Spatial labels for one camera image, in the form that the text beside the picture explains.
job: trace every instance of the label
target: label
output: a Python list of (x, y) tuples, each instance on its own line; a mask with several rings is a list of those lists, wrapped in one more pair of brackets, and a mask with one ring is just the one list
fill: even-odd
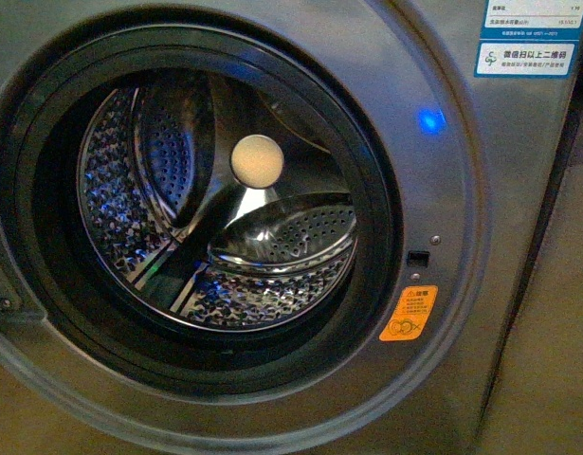
[(580, 28), (583, 0), (490, 0), (485, 28)]
[(476, 77), (567, 78), (583, 30), (583, 0), (488, 0)]
[(406, 287), (380, 341), (410, 341), (422, 335), (438, 290), (437, 286)]
[(483, 43), (477, 73), (481, 75), (566, 76), (574, 44)]

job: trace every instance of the washing machine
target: washing machine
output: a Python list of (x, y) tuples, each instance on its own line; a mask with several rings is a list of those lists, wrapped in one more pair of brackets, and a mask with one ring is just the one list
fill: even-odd
[(0, 363), (167, 453), (466, 453), (582, 30), (583, 0), (0, 1)]

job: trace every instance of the blue led light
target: blue led light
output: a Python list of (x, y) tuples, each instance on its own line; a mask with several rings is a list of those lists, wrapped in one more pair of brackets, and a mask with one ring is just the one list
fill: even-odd
[(441, 111), (423, 110), (418, 114), (420, 128), (427, 135), (438, 135), (446, 125), (445, 116)]

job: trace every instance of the stainless steel drum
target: stainless steel drum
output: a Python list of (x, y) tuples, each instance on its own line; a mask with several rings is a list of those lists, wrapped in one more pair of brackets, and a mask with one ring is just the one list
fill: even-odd
[(205, 72), (117, 88), (81, 146), (86, 234), (119, 284), (182, 325), (281, 325), (326, 300), (354, 257), (352, 200), (317, 143), (279, 102)]

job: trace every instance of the orange warning sticker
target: orange warning sticker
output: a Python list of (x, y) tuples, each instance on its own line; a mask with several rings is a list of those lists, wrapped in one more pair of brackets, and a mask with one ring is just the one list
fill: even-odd
[(406, 287), (390, 322), (379, 339), (381, 341), (409, 341), (422, 335), (434, 307), (438, 290), (436, 286)]

